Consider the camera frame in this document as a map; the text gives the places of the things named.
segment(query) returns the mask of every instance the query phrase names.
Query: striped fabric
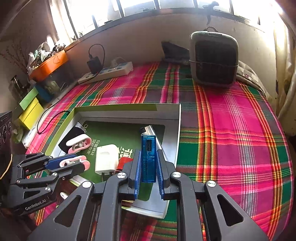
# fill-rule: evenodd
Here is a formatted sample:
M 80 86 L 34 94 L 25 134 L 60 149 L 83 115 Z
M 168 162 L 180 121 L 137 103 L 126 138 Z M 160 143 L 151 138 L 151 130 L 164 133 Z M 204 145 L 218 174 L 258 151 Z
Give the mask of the striped fabric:
M 271 107 L 257 90 L 236 82 L 230 89 L 201 87 L 190 68 L 165 63 L 135 67 L 128 76 L 72 89 L 41 130 L 61 110 L 120 103 L 181 103 L 177 170 L 192 180 L 213 179 L 268 235 L 276 239 L 293 203 L 293 170 L 287 142 Z M 28 153 L 45 151 L 67 114 L 61 114 Z M 39 211 L 37 224 L 45 211 Z M 164 220 L 123 211 L 122 241 L 176 240 L 176 201 Z

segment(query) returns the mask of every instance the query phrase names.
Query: black power adapter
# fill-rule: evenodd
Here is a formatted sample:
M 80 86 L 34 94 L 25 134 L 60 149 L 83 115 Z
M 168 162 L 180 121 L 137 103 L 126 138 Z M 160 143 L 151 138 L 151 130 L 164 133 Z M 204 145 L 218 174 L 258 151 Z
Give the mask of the black power adapter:
M 91 47 L 93 47 L 95 45 L 100 45 L 102 47 L 103 52 L 104 52 L 104 58 L 103 58 L 103 63 L 101 64 L 98 56 L 93 58 L 93 56 L 89 52 L 90 60 L 87 62 L 87 65 L 88 65 L 88 67 L 89 67 L 92 74 L 99 73 L 103 69 L 103 65 L 104 65 L 104 62 L 105 62 L 105 49 L 104 49 L 103 45 L 101 45 L 101 44 L 93 44 L 92 46 L 89 47 L 89 51 L 91 50 Z

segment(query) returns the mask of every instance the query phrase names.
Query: yellow box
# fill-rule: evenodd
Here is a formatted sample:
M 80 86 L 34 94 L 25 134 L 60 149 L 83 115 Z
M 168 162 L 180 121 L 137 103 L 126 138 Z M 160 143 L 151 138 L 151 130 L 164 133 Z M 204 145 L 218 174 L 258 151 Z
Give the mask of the yellow box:
M 25 111 L 20 115 L 19 120 L 30 130 L 42 113 L 42 106 L 39 104 L 37 98 L 34 98 Z

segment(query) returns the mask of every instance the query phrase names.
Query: colorful plaid bedspread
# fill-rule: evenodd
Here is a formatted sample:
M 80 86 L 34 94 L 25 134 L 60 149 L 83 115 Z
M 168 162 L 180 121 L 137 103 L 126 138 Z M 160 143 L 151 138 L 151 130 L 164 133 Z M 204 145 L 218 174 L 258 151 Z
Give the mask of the colorful plaid bedspread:
M 286 226 L 293 203 L 293 170 L 282 128 L 257 90 L 201 87 L 190 68 L 165 63 L 135 67 L 127 76 L 79 85 L 53 108 L 41 130 L 61 110 L 121 103 L 181 103 L 177 170 L 192 180 L 213 179 L 270 240 Z M 45 151 L 67 114 L 60 114 L 28 153 Z M 39 224 L 49 209 L 36 214 Z M 123 212 L 121 240 L 176 240 L 176 202 L 164 220 Z

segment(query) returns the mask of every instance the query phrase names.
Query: open box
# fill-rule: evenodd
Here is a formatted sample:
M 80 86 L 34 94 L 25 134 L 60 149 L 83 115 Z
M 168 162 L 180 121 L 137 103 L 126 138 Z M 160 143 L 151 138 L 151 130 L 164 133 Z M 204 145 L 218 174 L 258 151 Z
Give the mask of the open box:
M 45 152 L 46 155 L 53 157 L 65 155 L 58 144 L 77 122 L 86 129 L 86 134 L 92 138 L 93 142 L 89 149 L 79 152 L 79 155 L 85 155 L 91 162 L 91 168 L 70 180 L 76 186 L 86 180 L 94 183 L 102 180 L 100 175 L 94 172 L 93 158 L 96 156 L 97 146 L 115 144 L 119 148 L 120 157 L 127 154 L 133 158 L 135 149 L 140 149 L 141 146 L 140 128 L 148 125 L 152 125 L 155 129 L 168 161 L 176 166 L 181 123 L 180 104 L 112 104 L 75 107 L 53 137 Z M 131 207 L 123 208 L 154 218 L 164 218 L 169 201 L 161 199 L 158 181 L 151 184 L 150 188 L 144 184 L 141 185 L 138 199 Z

